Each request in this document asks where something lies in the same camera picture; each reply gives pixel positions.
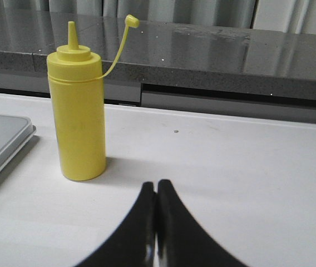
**bottle cap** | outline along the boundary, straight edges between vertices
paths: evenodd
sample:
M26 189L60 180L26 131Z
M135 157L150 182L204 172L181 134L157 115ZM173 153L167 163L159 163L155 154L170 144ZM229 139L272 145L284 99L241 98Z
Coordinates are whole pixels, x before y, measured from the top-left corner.
M68 22L68 44L47 57L48 76L63 82L85 82L102 75L101 57L78 44L74 21Z

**white countertop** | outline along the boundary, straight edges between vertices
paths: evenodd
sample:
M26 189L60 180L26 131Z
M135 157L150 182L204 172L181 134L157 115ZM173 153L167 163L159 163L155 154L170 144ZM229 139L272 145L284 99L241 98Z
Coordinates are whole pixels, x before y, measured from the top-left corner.
M50 99L0 94L35 137L0 173L0 266L71 266L116 229L141 184L170 179L251 267L316 267L316 125L106 105L108 166L60 171Z

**squeeze bottle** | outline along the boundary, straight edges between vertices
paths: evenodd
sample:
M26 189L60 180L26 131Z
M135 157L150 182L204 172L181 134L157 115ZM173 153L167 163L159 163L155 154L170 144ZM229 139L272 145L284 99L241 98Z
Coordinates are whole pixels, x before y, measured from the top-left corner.
M65 177L93 179L106 167L103 78L118 61L129 27L139 20L125 19L124 36L115 60L102 75L101 57L78 44L75 23L68 23L68 45L47 57L48 82L56 125L60 165Z

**gray countertop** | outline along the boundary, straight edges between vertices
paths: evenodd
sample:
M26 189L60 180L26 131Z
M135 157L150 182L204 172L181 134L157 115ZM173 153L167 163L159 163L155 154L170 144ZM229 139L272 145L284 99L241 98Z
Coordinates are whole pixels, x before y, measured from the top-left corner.
M46 73L70 20L108 69L123 19L3 8L0 69ZM316 100L316 35L141 21L109 79Z

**white curtain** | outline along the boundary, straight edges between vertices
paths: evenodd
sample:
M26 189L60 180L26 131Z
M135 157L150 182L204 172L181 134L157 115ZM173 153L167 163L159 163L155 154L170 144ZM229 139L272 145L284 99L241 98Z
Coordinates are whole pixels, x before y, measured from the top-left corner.
M0 0L0 7L249 28L255 0Z

